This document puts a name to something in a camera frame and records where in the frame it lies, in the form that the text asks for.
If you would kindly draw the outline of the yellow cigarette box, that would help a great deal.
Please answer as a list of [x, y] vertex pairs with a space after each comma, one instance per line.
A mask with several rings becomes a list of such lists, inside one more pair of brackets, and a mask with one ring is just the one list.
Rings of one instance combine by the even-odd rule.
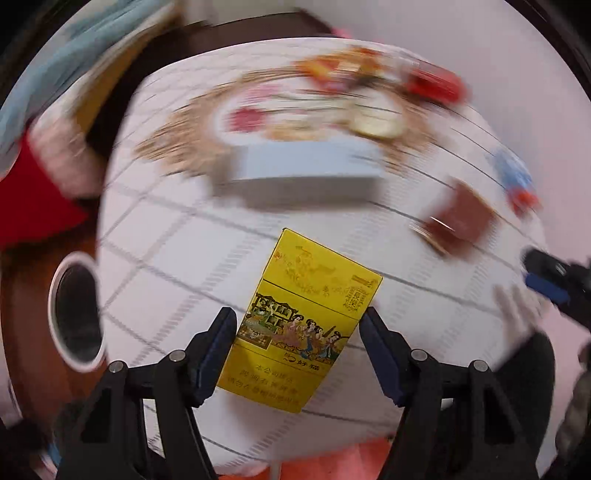
[[217, 385], [298, 413], [338, 360], [383, 278], [290, 229], [276, 242]]

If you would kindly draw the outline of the red soda can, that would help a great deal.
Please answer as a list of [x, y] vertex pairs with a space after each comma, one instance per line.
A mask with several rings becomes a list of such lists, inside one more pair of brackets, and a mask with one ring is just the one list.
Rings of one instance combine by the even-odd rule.
[[460, 76], [425, 61], [418, 61], [408, 70], [405, 88], [412, 95], [443, 105], [457, 105], [468, 97]]

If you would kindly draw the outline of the light blue carton box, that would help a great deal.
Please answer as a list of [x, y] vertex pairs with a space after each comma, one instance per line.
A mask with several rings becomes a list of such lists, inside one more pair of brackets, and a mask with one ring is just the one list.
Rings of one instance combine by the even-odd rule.
[[215, 194], [267, 210], [366, 202], [380, 192], [386, 171], [369, 141], [269, 141], [236, 147], [208, 175]]

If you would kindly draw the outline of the orange snack wrapper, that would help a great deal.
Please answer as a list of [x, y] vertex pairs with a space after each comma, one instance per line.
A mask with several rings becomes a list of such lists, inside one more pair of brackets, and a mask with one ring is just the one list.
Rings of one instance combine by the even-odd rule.
[[298, 60], [295, 69], [318, 89], [332, 93], [349, 91], [384, 73], [381, 53], [356, 46]]

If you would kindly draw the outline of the blue white milk carton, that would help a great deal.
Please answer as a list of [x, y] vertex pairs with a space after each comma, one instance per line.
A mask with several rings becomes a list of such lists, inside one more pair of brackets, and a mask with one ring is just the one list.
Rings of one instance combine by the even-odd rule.
[[526, 164], [513, 151], [497, 149], [492, 154], [492, 164], [517, 216], [527, 215], [540, 207], [531, 174]]

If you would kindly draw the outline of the white round trash bin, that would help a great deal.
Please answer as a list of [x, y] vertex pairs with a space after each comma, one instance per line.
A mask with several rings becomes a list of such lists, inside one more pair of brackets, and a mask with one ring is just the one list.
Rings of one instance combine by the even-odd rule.
[[105, 357], [105, 342], [95, 262], [89, 254], [75, 251], [61, 260], [50, 283], [47, 316], [62, 360], [79, 373], [96, 370]]

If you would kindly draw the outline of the white checked tablecloth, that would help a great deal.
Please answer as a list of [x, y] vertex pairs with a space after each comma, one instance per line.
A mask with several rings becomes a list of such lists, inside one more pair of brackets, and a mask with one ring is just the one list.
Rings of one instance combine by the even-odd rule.
[[[538, 219], [519, 220], [486, 155], [493, 139], [472, 109], [449, 115], [449, 138], [412, 151], [378, 199], [352, 207], [259, 213], [212, 199], [204, 177], [166, 175], [136, 146], [195, 97], [242, 74], [283, 67], [338, 41], [296, 38], [218, 49], [157, 67], [144, 52], [109, 161], [97, 227], [98, 296], [110, 359], [158, 361], [205, 330], [224, 306], [242, 312], [283, 228], [383, 275], [382, 318], [448, 363], [496, 362], [540, 322], [547, 304], [527, 290], [521, 250], [542, 244]], [[445, 261], [412, 231], [446, 178], [465, 180], [500, 211], [473, 260]]]

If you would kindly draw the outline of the red bed sheet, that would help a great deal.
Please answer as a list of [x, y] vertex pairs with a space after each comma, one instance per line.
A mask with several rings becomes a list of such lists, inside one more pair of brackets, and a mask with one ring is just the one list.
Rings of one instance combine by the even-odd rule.
[[1, 179], [1, 251], [37, 243], [84, 223], [86, 209], [67, 199], [33, 153], [29, 131], [20, 139], [19, 153]]

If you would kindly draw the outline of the light blue blanket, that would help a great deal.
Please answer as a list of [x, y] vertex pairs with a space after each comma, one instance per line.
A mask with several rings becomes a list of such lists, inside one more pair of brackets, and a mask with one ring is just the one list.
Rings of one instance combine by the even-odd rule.
[[29, 119], [44, 111], [110, 47], [171, 1], [115, 1], [72, 24], [45, 59], [25, 69], [1, 107], [1, 154], [15, 148]]

